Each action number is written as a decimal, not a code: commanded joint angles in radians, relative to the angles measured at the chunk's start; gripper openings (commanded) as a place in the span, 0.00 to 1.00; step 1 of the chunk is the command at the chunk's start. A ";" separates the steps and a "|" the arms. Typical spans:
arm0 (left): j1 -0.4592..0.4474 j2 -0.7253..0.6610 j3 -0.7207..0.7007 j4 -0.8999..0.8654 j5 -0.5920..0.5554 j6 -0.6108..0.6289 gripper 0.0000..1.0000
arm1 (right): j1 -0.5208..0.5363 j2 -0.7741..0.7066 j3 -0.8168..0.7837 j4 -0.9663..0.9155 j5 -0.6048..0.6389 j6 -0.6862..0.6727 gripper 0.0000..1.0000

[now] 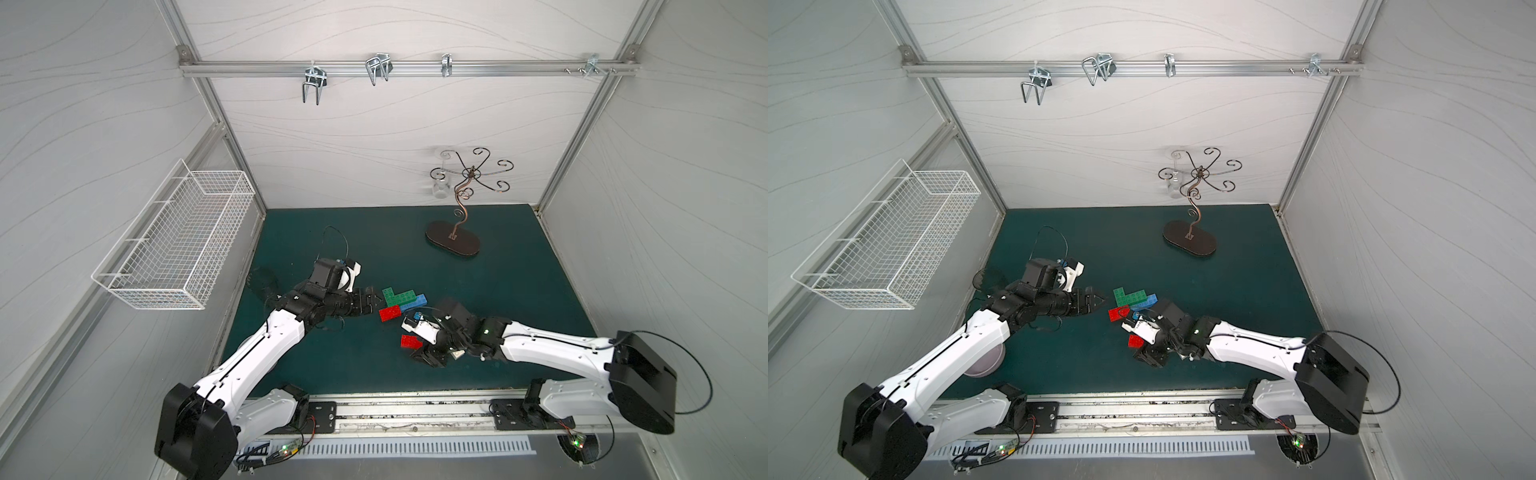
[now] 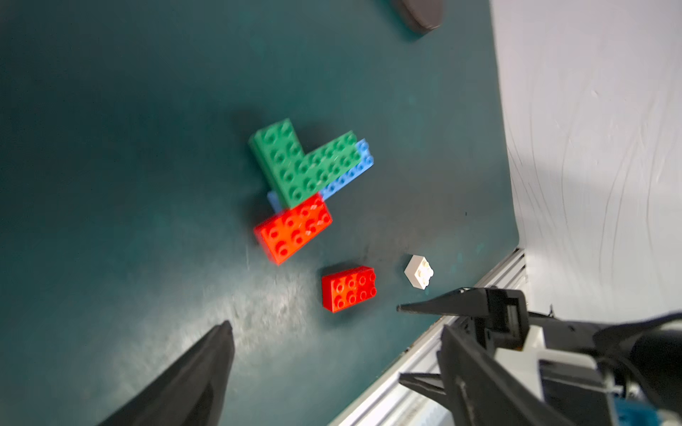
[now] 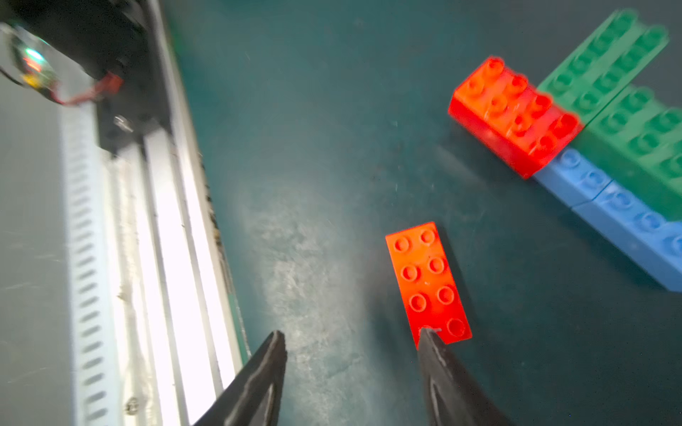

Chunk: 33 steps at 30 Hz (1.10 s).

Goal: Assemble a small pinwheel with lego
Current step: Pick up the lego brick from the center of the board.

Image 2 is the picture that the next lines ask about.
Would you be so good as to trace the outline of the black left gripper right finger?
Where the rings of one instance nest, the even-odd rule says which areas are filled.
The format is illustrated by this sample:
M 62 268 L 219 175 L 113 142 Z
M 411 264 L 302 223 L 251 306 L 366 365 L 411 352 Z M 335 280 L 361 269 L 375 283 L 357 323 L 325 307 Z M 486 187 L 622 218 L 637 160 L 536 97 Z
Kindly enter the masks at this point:
M 445 326 L 437 353 L 440 379 L 456 425 L 570 425 L 468 335 Z

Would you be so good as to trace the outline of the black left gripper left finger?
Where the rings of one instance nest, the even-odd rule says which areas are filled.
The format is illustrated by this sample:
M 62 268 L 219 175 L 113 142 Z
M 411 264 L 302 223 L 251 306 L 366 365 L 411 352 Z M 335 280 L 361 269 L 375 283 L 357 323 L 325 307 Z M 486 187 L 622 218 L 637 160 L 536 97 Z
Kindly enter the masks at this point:
M 211 328 L 103 425 L 217 425 L 234 361 L 229 321 Z

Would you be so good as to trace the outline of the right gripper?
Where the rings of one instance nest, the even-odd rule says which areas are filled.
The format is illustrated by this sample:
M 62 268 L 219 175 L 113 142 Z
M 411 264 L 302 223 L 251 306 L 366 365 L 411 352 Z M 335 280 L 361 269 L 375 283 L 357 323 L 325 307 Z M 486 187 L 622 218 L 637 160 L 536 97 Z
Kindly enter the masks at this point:
M 475 317 L 477 342 L 545 406 L 575 425 L 619 424 L 595 358 L 548 348 L 543 328 L 529 323 L 520 291 L 457 289 L 428 301 L 398 305 L 396 311 Z M 401 373 L 398 383 L 448 407 L 439 374 Z

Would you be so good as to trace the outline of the red lego brick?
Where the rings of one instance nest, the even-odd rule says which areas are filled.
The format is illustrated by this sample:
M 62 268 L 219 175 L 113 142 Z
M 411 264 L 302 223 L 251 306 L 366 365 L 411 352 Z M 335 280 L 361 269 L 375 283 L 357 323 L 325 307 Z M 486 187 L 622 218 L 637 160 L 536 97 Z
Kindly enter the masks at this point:
M 268 218 L 253 232 L 267 257 L 279 266 L 331 224 L 332 216 L 317 193 L 296 208 Z
M 377 294 L 376 279 L 374 269 L 369 266 L 323 276 L 323 307 L 336 313 L 373 298 Z

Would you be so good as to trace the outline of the blue lego plate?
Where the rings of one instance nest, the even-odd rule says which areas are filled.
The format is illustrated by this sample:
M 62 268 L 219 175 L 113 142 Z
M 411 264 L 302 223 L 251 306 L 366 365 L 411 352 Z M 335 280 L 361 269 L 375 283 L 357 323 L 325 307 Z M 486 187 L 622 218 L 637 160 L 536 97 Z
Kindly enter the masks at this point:
M 319 193 L 321 197 L 323 197 L 323 200 L 327 200 L 332 195 L 335 195 L 335 193 L 337 193 L 341 188 L 347 186 L 350 182 L 359 177 L 374 164 L 374 159 L 369 151 L 369 144 L 366 142 L 366 140 L 359 140 L 357 147 L 362 156 L 361 162 L 357 166 L 353 167 L 350 171 L 336 179 L 333 183 L 325 186 L 325 188 L 323 188 Z M 279 213 L 284 210 L 284 207 L 282 207 L 279 202 L 277 194 L 273 190 L 267 193 L 267 199 L 268 202 L 270 202 L 274 212 Z

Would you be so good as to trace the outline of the green lego brick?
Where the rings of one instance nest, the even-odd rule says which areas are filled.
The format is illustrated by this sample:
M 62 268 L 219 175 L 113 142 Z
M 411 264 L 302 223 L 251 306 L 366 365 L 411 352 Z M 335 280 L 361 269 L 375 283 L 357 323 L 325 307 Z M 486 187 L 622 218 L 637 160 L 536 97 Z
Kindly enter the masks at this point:
M 311 158 L 304 154 L 291 120 L 256 131 L 249 146 L 284 209 L 294 209 L 320 193 L 321 182 L 303 170 L 311 165 Z
M 318 193 L 361 162 L 358 142 L 355 133 L 349 131 L 296 161 L 296 177 L 305 198 Z

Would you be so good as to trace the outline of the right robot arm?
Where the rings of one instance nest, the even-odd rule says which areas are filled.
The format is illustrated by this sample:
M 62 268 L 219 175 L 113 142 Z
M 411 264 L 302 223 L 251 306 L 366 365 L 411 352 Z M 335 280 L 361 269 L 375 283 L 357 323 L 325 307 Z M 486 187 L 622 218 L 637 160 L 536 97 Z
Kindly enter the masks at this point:
M 677 312 L 621 324 L 531 312 L 517 289 L 460 289 L 403 305 L 452 315 L 439 372 L 399 382 L 447 408 L 457 425 L 678 425 Z

